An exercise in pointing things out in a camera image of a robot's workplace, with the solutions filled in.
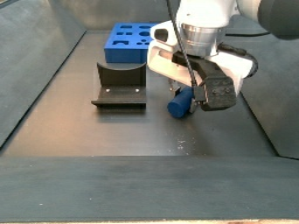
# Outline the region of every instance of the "gray wall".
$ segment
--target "gray wall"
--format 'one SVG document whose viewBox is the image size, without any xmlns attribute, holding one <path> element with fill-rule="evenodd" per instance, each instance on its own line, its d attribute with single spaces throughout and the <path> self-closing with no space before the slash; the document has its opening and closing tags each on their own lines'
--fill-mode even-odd
<svg viewBox="0 0 299 224">
<path fill-rule="evenodd" d="M 86 29 L 52 0 L 16 1 L 0 8 L 0 27 L 2 145 Z"/>
<path fill-rule="evenodd" d="M 263 29 L 242 17 L 234 17 L 228 32 L 255 33 Z M 226 38 L 256 56 L 259 70 L 242 89 L 267 136 L 280 156 L 299 158 L 299 40 L 272 35 L 258 38 Z"/>
<path fill-rule="evenodd" d="M 111 30 L 116 22 L 170 20 L 164 0 L 58 0 L 88 30 Z M 180 0 L 172 0 L 178 11 Z"/>
</svg>

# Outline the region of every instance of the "blue object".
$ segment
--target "blue object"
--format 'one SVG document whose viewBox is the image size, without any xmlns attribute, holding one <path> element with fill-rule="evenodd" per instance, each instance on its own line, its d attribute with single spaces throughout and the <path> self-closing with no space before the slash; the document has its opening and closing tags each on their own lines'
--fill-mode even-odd
<svg viewBox="0 0 299 224">
<path fill-rule="evenodd" d="M 174 97 L 168 103 L 168 112 L 176 118 L 180 118 L 187 113 L 192 105 L 192 88 L 186 87 L 183 91 Z"/>
<path fill-rule="evenodd" d="M 104 51 L 107 63 L 146 63 L 152 23 L 116 23 Z"/>
</svg>

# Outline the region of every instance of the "cable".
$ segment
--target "cable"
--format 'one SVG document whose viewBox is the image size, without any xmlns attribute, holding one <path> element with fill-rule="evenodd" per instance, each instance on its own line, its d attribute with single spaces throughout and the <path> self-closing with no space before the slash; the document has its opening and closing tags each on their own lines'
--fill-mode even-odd
<svg viewBox="0 0 299 224">
<path fill-rule="evenodd" d="M 256 72 L 258 72 L 258 60 L 254 57 L 254 55 L 247 52 L 247 50 L 244 50 L 242 48 L 236 48 L 232 45 L 227 45 L 227 44 L 223 44 L 223 43 L 219 44 L 218 50 L 223 51 L 223 52 L 227 52 L 227 53 L 234 53 L 234 54 L 236 54 L 238 56 L 240 56 L 243 58 L 250 58 L 252 60 L 252 62 L 254 62 L 254 70 L 247 75 L 247 78 L 252 77 L 256 74 Z"/>
<path fill-rule="evenodd" d="M 198 81 L 195 79 L 195 75 L 194 75 L 194 72 L 192 72 L 192 66 L 191 66 L 191 62 L 188 60 L 187 52 L 186 52 L 184 47 L 183 47 L 183 39 L 182 39 L 179 30 L 178 30 L 178 27 L 176 27 L 176 23 L 175 23 L 174 10 L 172 10 L 172 6 L 171 6 L 171 2 L 170 2 L 170 0 L 166 0 L 166 2 L 167 2 L 170 17 L 171 17 L 171 20 L 172 20 L 172 28 L 174 28 L 175 36 L 178 38 L 178 43 L 179 43 L 179 46 L 182 48 L 182 55 L 186 59 L 187 68 L 188 68 L 190 75 L 191 75 L 191 86 L 195 88 L 195 87 L 198 87 Z"/>
<path fill-rule="evenodd" d="M 240 33 L 227 33 L 227 37 L 242 37 L 242 38 L 254 38 L 254 37 L 260 37 L 271 34 L 271 32 L 262 32 L 262 33 L 255 33 L 255 34 L 240 34 Z"/>
</svg>

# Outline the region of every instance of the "black holder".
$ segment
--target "black holder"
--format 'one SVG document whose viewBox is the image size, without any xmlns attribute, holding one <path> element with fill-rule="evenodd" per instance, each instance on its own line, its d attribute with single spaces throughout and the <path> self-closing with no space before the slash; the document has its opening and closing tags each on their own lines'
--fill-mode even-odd
<svg viewBox="0 0 299 224">
<path fill-rule="evenodd" d="M 102 87 L 94 105 L 146 107 L 146 63 L 127 70 L 110 69 L 98 63 L 98 74 Z"/>
</svg>

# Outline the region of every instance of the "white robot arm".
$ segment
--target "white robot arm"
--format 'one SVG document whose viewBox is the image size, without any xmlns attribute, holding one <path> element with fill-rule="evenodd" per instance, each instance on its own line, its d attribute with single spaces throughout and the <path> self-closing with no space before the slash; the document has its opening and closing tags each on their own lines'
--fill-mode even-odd
<svg viewBox="0 0 299 224">
<path fill-rule="evenodd" d="M 283 19 L 279 20 L 278 8 L 282 7 L 287 15 L 280 15 Z M 174 21 L 152 28 L 154 41 L 147 57 L 150 68 L 192 86 L 194 93 L 200 91 L 198 99 L 195 94 L 195 101 L 200 102 L 203 110 L 234 106 L 243 79 L 250 76 L 256 61 L 246 51 L 220 43 L 230 18 L 239 14 L 259 22 L 279 38 L 295 39 L 299 37 L 298 8 L 298 0 L 182 0 L 175 19 L 180 39 Z"/>
</svg>

